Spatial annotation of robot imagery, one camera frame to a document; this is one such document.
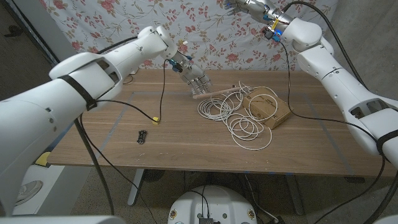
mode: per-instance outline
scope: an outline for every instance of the black strap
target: black strap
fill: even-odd
[[[97,102],[91,97],[91,95],[71,76],[63,75],[58,77],[65,82],[67,82],[70,86],[72,86],[86,101],[87,111],[97,107]]]
[[[384,156],[383,153],[383,144],[386,143],[386,141],[393,139],[395,137],[398,137],[398,130],[395,131],[391,131],[390,133],[387,133],[383,136],[381,136],[377,142],[376,142],[376,146],[377,146],[377,150],[379,151],[380,155]]]

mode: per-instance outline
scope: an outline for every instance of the coiled white cable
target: coiled white cable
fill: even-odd
[[[275,115],[275,113],[278,109],[278,102],[276,101],[276,99],[272,95],[268,95],[268,94],[256,95],[255,97],[251,98],[251,100],[249,102],[248,109],[246,109],[246,108],[244,109],[247,115],[243,115],[240,113],[234,113],[234,112],[237,111],[238,109],[240,109],[240,107],[242,106],[244,94],[248,94],[257,88],[261,88],[261,87],[267,88],[271,92],[273,92],[273,94],[275,94],[275,96],[277,96],[277,95],[272,89],[265,87],[265,86],[250,87],[250,86],[246,86],[245,84],[243,84],[239,81],[239,87],[240,87],[240,89],[238,92],[230,93],[229,95],[222,94],[222,96],[225,97],[225,99],[211,97],[210,99],[203,100],[198,105],[198,112],[204,118],[211,119],[213,121],[222,121],[226,125],[228,131],[231,133],[231,137],[232,137],[233,141],[237,145],[241,146],[242,148],[247,149],[247,150],[265,149],[267,146],[269,146],[269,144],[272,141],[272,131],[268,127],[267,128],[270,133],[270,138],[269,138],[269,142],[265,146],[255,147],[255,148],[246,147],[246,146],[243,146],[242,144],[238,143],[236,138],[238,138],[242,141],[255,140],[258,137],[258,135],[264,131],[264,126],[263,126],[263,124],[260,123],[260,121],[264,121],[264,120],[269,119]],[[235,96],[235,98],[239,101],[239,103],[235,103],[231,99],[233,96]],[[252,103],[253,99],[255,99],[258,96],[269,96],[275,101],[275,111],[270,116],[268,116],[266,118],[257,119],[251,113],[251,110],[250,110],[251,103]],[[210,111],[213,107],[219,109],[220,112],[217,114],[211,114]],[[232,119],[230,122],[228,122],[228,119],[232,116],[240,116],[240,118],[235,118],[235,119]],[[238,134],[237,133],[238,131],[242,131],[242,132],[244,132],[244,134]]]

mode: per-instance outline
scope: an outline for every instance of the white wall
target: white wall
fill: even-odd
[[[76,54],[75,49],[39,0],[14,0],[14,2],[61,61]]]

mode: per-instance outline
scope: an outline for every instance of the wooden stick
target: wooden stick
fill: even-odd
[[[214,91],[211,93],[193,95],[192,98],[194,98],[195,100],[199,100],[199,99],[209,98],[211,96],[220,95],[223,93],[232,93],[232,92],[239,91],[239,90],[240,90],[240,87],[234,87],[234,88],[229,88],[226,90]]]

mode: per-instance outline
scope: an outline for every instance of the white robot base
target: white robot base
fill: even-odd
[[[226,187],[206,185],[194,188],[178,198],[170,209],[167,223],[256,224],[257,219],[253,206],[242,195]]]

